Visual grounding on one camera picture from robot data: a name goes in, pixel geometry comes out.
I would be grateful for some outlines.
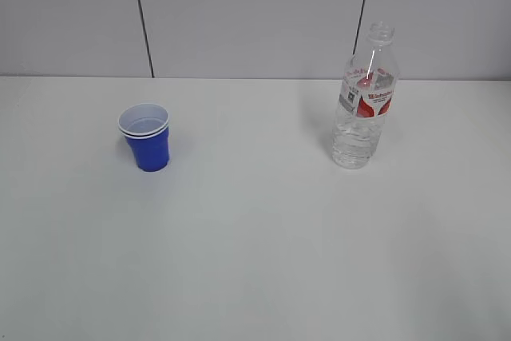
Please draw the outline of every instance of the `white table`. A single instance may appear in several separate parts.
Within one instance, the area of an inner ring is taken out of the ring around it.
[[[0,338],[511,338],[511,83],[401,81],[337,167],[337,81],[3,78]],[[117,131],[171,111],[172,163]]]

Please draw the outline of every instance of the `blue plastic cup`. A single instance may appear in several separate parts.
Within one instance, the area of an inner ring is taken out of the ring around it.
[[[119,130],[131,147],[138,168],[155,172],[170,161],[165,108],[154,104],[134,105],[119,117]]]

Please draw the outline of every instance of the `plastic water bottle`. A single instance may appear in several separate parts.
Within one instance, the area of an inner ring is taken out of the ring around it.
[[[334,161],[359,169],[374,154],[399,77],[390,48],[394,28],[374,23],[346,64],[335,114]]]

